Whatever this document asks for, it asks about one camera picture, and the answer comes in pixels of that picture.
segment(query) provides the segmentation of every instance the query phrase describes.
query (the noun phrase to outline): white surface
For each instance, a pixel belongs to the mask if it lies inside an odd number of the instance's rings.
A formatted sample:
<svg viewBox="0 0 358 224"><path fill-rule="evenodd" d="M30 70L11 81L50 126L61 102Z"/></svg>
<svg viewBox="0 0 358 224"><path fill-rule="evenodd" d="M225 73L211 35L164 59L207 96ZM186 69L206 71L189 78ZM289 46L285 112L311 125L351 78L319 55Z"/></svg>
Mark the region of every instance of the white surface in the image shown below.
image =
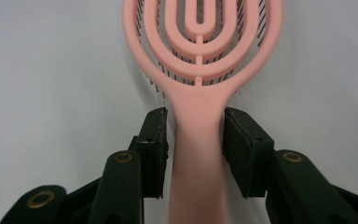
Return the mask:
<svg viewBox="0 0 358 224"><path fill-rule="evenodd" d="M358 193L358 3L284 2L278 47L229 105ZM0 219L29 189L99 177L167 104L153 91L127 50L121 1L0 1ZM227 188L231 223L269 223L263 200L241 199L230 175ZM146 200L145 223L164 223L165 191Z"/></svg>

